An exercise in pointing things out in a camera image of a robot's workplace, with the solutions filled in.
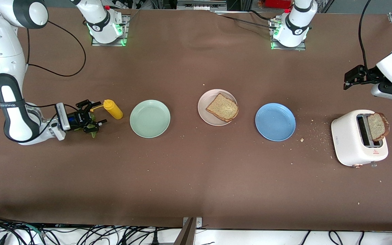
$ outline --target blue plate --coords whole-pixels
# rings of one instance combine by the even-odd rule
[[[257,112],[255,124],[258,132],[271,141],[284,141],[292,136],[296,129],[293,113],[277,103],[263,105]]]

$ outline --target green plate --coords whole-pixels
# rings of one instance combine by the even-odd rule
[[[164,133],[170,123],[170,112],[157,100],[145,100],[131,112],[129,124],[140,137],[155,138]]]

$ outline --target white floor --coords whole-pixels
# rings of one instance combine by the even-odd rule
[[[76,230],[70,233],[58,233],[54,234],[58,238],[61,245],[76,245],[80,238],[87,231]],[[58,231],[70,231],[73,229],[62,228]],[[100,233],[105,233],[106,229],[101,230]],[[107,239],[102,239],[95,242],[95,245],[113,245],[122,237],[123,232],[121,230],[118,234],[112,234],[107,236]],[[160,243],[174,242],[179,234],[180,229],[171,229],[166,231],[159,231],[158,239]],[[299,245],[302,243],[306,231],[250,231],[250,230],[196,230],[195,245],[205,245],[211,242],[213,245]],[[343,245],[356,245],[358,244],[361,232],[353,231],[339,231],[337,232],[342,239]],[[6,234],[6,232],[0,232],[0,238]],[[28,244],[30,242],[30,236],[27,235],[25,231],[19,231],[19,235],[23,237],[25,242]],[[54,242],[55,239],[47,233],[48,236],[45,237],[46,244],[53,244],[49,239]],[[143,233],[134,235],[127,244]],[[98,238],[98,235],[91,236],[85,243],[89,245]],[[153,235],[151,234],[147,239],[145,239],[142,245],[149,245],[152,242]],[[333,239],[338,242],[336,236],[333,234]],[[135,241],[132,245],[138,245],[141,239]],[[13,234],[9,234],[5,245],[19,245],[20,243]],[[42,245],[42,241],[39,236],[34,237],[34,244]],[[309,234],[305,245],[334,245],[331,240],[329,240],[327,231],[312,231]],[[366,232],[361,245],[392,245],[392,232]]]

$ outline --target plate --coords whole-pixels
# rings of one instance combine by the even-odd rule
[[[229,122],[222,121],[219,118],[217,118],[215,115],[207,111],[207,107],[211,104],[211,102],[214,101],[214,99],[216,99],[216,96],[219,93],[221,93],[223,96],[227,97],[228,99],[231,99],[233,102],[235,102],[235,104],[237,104],[237,101],[234,98],[234,96],[232,96],[232,94],[226,90],[212,89],[207,91],[205,94],[203,94],[199,99],[199,103],[197,104],[197,110],[202,120],[204,120],[207,124],[213,126],[223,126],[231,122],[231,121]]]
[[[271,141],[284,141],[290,138],[296,129],[293,113],[277,103],[263,105],[257,112],[255,124],[258,132]]]
[[[140,137],[155,138],[166,131],[170,124],[170,112],[157,100],[140,102],[131,112],[129,124]]]

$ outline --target red object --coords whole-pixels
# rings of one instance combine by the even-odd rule
[[[264,6],[269,8],[289,9],[291,0],[266,0]]]

